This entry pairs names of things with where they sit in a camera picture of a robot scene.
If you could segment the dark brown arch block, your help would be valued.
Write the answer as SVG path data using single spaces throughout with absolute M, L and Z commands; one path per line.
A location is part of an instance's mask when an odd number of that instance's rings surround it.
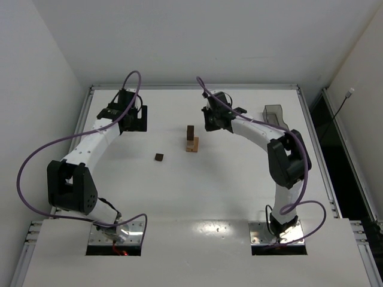
M 193 141 L 194 140 L 194 126 L 188 125 L 187 126 L 187 136 L 186 139 L 188 141 Z

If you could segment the dark brown wood cube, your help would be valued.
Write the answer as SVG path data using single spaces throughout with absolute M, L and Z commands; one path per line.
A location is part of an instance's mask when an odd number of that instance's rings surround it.
M 164 154 L 156 153 L 156 155 L 154 157 L 155 161 L 161 162 L 161 161 L 163 161 L 163 159 L 164 159 Z

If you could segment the smoky transparent plastic bin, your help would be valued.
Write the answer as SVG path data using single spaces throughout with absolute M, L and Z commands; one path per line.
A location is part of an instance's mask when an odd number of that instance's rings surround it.
M 265 123 L 289 129 L 283 119 L 283 109 L 281 105 L 265 105 L 262 116 Z

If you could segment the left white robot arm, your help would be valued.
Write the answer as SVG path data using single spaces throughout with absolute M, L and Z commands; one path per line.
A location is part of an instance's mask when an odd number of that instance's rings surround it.
M 97 230 L 123 243 L 129 226 L 122 223 L 121 213 L 99 196 L 92 173 L 103 153 L 124 132 L 147 131 L 147 106 L 141 96 L 121 89 L 100 111 L 92 132 L 60 161 L 47 167 L 48 202 L 59 209 L 76 212 L 89 219 Z

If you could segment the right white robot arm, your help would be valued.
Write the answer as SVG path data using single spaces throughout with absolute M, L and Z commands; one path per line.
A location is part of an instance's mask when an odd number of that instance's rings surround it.
M 308 177 L 311 161 L 301 134 L 251 118 L 243 108 L 232 108 L 226 94 L 210 95 L 202 108 L 205 130 L 227 130 L 256 144 L 267 153 L 268 168 L 275 183 L 275 200 L 270 213 L 269 232 L 279 237 L 297 223 L 296 202 Z

